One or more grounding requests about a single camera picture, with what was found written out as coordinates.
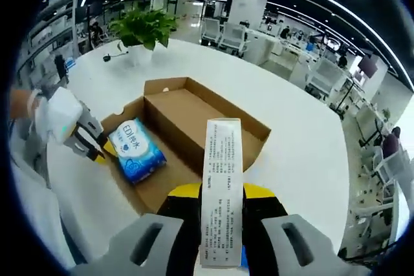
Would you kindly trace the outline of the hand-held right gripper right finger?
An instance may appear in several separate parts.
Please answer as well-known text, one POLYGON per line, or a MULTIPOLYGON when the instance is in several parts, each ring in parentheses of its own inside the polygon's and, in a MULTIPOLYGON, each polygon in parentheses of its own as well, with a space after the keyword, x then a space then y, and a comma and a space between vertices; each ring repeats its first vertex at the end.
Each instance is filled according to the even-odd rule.
POLYGON ((336 275, 330 239, 253 184, 244 185, 243 245, 250 275, 336 275))

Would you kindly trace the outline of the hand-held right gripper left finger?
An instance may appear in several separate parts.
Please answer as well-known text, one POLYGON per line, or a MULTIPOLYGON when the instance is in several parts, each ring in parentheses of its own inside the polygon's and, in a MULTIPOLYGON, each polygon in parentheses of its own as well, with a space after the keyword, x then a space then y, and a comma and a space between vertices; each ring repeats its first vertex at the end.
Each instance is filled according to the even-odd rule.
POLYGON ((200 242, 201 184, 185 184, 113 237, 109 275, 193 275, 200 242))

